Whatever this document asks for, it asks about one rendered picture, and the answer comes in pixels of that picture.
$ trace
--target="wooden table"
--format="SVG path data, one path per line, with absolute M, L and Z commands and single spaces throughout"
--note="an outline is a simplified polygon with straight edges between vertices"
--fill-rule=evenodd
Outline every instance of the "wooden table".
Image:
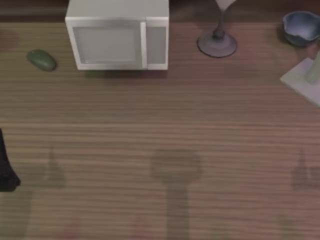
M 172 24 L 168 72 L 106 73 L 76 70 L 62 23 L 0 25 L 0 127 L 22 180 L 1 193 L 1 239 L 319 237 L 320 110 L 280 82 L 316 47 L 234 23 L 238 51 L 213 59 L 196 46 L 211 26 Z

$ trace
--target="white microwave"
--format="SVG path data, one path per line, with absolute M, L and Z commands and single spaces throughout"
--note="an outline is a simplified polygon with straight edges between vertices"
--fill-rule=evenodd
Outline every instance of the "white microwave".
M 169 0 L 70 0 L 78 70 L 167 70 Z

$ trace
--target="avocado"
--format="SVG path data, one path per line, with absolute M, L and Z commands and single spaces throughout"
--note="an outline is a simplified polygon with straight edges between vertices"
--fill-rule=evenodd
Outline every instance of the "avocado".
M 27 53 L 26 58 L 34 66 L 46 72 L 51 72 L 57 68 L 56 60 L 44 50 L 32 50 Z

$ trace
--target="ceramic bowl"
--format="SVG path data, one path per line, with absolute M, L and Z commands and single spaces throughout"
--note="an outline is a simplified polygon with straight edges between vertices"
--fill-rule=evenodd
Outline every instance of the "ceramic bowl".
M 320 16 L 309 11 L 294 11 L 282 19 L 284 36 L 297 47 L 307 47 L 320 38 Z

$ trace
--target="wine glass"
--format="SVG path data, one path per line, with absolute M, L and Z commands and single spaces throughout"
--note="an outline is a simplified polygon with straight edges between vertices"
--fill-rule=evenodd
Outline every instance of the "wine glass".
M 237 50 L 237 41 L 223 29 L 226 10 L 236 0 L 215 0 L 220 9 L 219 23 L 212 32 L 205 32 L 197 40 L 199 50 L 214 58 L 223 58 L 232 55 Z

